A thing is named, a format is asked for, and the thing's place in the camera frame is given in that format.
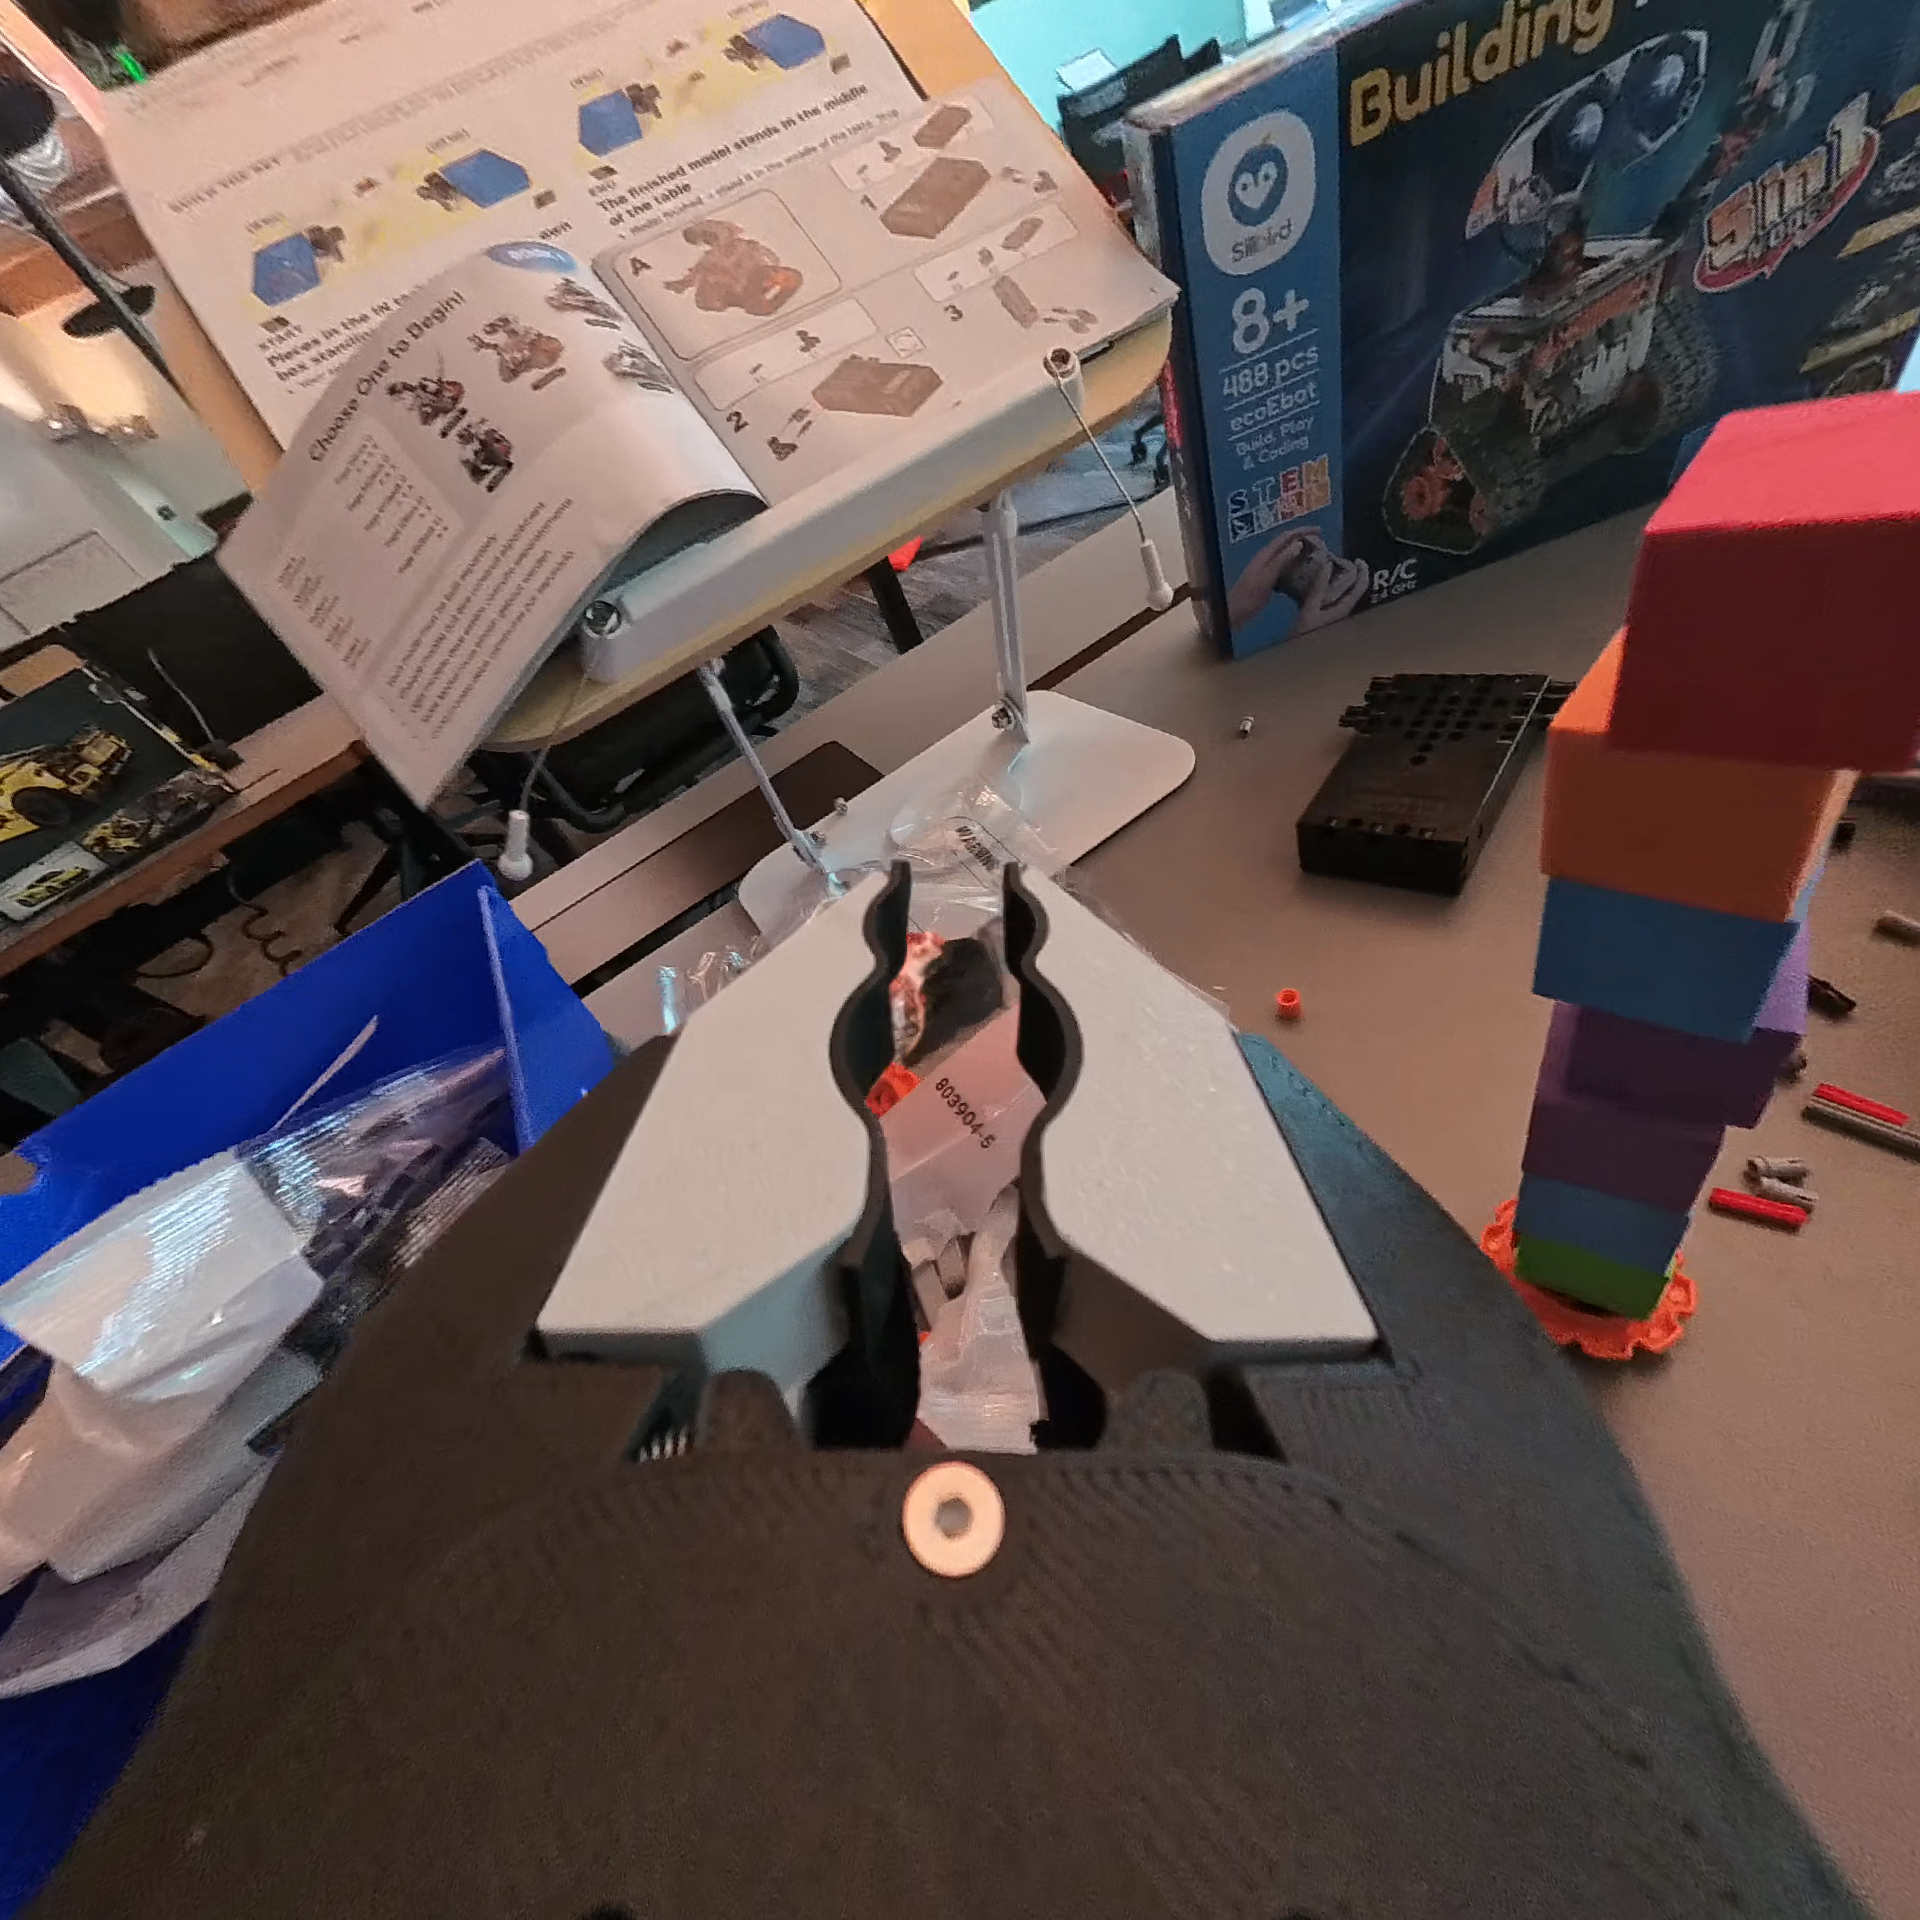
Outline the long blue plastic bin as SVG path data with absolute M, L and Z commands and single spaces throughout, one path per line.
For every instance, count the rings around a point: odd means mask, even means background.
M 19 1153 L 33 1177 L 2 1202 L 2 1279 L 162 1175 L 262 1131 L 309 1083 L 359 1092 L 486 1044 L 505 1049 L 521 1146 L 615 1061 L 540 939 L 468 866 L 29 1136 Z M 121 1664 L 5 1701 L 5 1915 L 81 1835 L 173 1685 L 201 1609 L 166 1604 L 161 1619 L 166 1629 L 147 1627 Z

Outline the black perforated building plate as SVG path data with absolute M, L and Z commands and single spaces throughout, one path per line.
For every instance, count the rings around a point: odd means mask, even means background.
M 1339 715 L 1350 740 L 1295 824 L 1300 872 L 1459 896 L 1573 691 L 1546 675 L 1372 679 Z

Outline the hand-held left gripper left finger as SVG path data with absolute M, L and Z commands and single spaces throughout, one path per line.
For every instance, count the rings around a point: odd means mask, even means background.
M 829 1448 L 891 1449 L 918 1339 L 869 1098 L 897 1057 L 909 874 L 871 874 L 637 1057 L 657 1065 L 534 1332 L 686 1388 L 747 1372 Z

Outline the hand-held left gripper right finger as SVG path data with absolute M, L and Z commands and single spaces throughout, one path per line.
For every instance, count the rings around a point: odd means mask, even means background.
M 1087 1449 L 1148 1377 L 1236 1426 L 1253 1372 L 1375 1361 L 1375 1314 L 1229 1015 L 1036 866 L 1005 872 L 1001 932 L 1039 1092 L 1015 1229 L 1039 1444 Z

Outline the purple foam cube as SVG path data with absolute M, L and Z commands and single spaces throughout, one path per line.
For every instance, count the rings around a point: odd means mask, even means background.
M 1522 1168 L 1647 1209 L 1691 1212 L 1724 1135 L 1717 1123 L 1646 1116 L 1543 1089 L 1532 1099 Z
M 1555 1001 L 1551 1036 L 1569 1089 L 1669 1117 L 1748 1130 L 1759 1123 L 1807 1025 L 1807 927 L 1795 939 L 1751 1041 L 1701 1041 Z

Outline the green foam cube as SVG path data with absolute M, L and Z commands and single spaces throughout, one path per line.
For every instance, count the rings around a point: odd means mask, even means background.
M 1571 1242 L 1525 1232 L 1516 1237 L 1516 1271 L 1540 1291 L 1627 1322 L 1651 1319 L 1674 1283 L 1674 1261 L 1627 1265 Z

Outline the white instruction booklet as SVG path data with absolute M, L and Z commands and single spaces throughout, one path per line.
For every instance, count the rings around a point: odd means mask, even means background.
M 278 460 L 222 564 L 413 802 L 587 608 L 706 651 L 1065 432 L 1178 300 L 1004 79 L 862 5 L 314 5 L 102 99 Z

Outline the white booklet stand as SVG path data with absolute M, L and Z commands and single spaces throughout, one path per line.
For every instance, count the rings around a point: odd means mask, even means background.
M 1100 849 L 1171 797 L 1193 747 L 1063 692 L 1094 643 L 1178 603 L 1171 505 L 1018 580 L 1015 485 L 1153 394 L 1171 323 L 1153 320 L 1082 375 L 1078 415 L 1043 361 L 1015 373 L 977 423 L 924 451 L 852 469 L 769 521 L 687 555 L 661 587 L 629 589 L 657 658 L 613 684 L 546 668 L 502 728 L 501 747 L 558 745 L 605 724 L 643 696 L 787 617 L 862 570 L 884 570 L 902 540 L 981 511 L 988 607 L 897 656 L 835 703 L 755 745 L 775 796 L 822 826 L 836 858 L 873 858 L 905 810 L 962 783 L 994 783 L 1065 859 Z

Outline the large clear warning bag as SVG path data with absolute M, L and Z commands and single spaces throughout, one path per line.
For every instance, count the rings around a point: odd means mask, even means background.
M 918 792 L 842 801 L 809 831 L 814 858 L 782 849 L 738 889 L 751 930 L 705 935 L 691 957 L 654 962 L 641 1034 L 667 1039 L 772 949 L 869 877 L 905 869 L 902 971 L 891 987 L 897 1059 L 931 1057 L 1005 1004 L 1004 875 L 1060 883 L 1092 901 L 1078 866 L 1109 844 L 1078 808 L 1028 811 L 1005 776 L 955 776 Z

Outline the red foam cube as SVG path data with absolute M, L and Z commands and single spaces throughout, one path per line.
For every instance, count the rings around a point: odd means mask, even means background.
M 1917 740 L 1917 397 L 1729 415 L 1647 517 L 1617 745 L 1900 776 Z

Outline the yellow toy box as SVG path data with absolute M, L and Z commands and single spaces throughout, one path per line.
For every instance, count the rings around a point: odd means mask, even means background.
M 201 828 L 227 773 L 133 712 L 2 756 L 2 921 L 22 928 Z

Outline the orange gear wheel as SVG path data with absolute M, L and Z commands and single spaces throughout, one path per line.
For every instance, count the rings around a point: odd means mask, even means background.
M 1577 1352 L 1589 1361 L 1629 1363 L 1667 1355 L 1684 1338 L 1699 1295 L 1682 1258 L 1674 1261 L 1657 1309 L 1644 1319 L 1625 1319 L 1530 1285 L 1517 1266 L 1516 1212 L 1517 1199 L 1510 1195 L 1481 1229 L 1479 1250 L 1503 1274 L 1508 1287 L 1559 1349 Z

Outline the clear plastic bag bundle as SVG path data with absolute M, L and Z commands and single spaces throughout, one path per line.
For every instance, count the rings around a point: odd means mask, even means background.
M 513 1164 L 502 1048 L 326 1099 L 5 1285 L 49 1357 L 2 1458 L 2 1699 L 131 1664 L 218 1586 L 300 1409 Z

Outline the blue foam cube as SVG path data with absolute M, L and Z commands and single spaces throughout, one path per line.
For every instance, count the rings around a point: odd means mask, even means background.
M 1550 877 L 1532 989 L 1701 1041 L 1747 1042 L 1805 930 L 1807 901 L 1771 921 Z
M 1522 1173 L 1516 1229 L 1573 1245 L 1601 1260 L 1663 1274 L 1691 1226 L 1691 1209 L 1653 1208 L 1633 1199 Z

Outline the black office chair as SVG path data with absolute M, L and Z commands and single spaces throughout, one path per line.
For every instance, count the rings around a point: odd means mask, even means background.
M 801 673 L 769 627 L 729 650 L 721 681 L 750 738 L 775 732 L 801 698 Z M 526 808 L 534 847 L 572 863 L 577 839 L 607 834 L 673 801 L 737 756 L 737 743 L 697 675 L 613 714 L 541 753 L 489 753 L 468 759 L 501 808 Z

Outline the orange foam cube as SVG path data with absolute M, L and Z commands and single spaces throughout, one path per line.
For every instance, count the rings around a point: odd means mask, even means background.
M 1627 749 L 1613 737 L 1625 628 L 1546 740 L 1540 866 L 1551 881 L 1799 921 L 1857 771 Z

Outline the blue robot kit box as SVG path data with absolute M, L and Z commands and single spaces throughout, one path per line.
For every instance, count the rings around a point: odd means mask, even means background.
M 1667 491 L 1732 412 L 1902 384 L 1915 3 L 1318 5 L 1122 121 L 1229 656 Z

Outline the white label parts bag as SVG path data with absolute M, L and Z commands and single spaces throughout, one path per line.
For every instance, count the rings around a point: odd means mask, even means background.
M 1045 1415 L 1018 1306 L 1019 1162 L 1039 1090 L 999 1015 L 939 1063 L 875 1090 L 907 1306 L 921 1345 L 918 1426 L 949 1451 L 1021 1453 Z

